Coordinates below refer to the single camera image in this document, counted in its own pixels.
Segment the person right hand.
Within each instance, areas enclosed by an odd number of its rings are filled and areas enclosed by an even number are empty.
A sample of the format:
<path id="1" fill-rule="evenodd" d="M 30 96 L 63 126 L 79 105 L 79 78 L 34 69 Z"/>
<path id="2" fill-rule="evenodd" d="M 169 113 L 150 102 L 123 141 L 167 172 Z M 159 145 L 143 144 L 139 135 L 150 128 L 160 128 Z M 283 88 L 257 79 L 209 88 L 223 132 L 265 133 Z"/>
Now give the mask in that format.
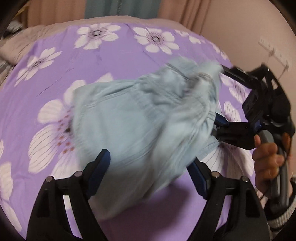
<path id="1" fill-rule="evenodd" d="M 287 158 L 278 154 L 276 143 L 263 143 L 259 135 L 254 136 L 255 150 L 252 154 L 255 170 L 255 186 L 267 198 L 271 198 L 271 182 L 279 174 L 280 167 L 288 162 L 288 176 L 293 174 L 293 155 Z"/>

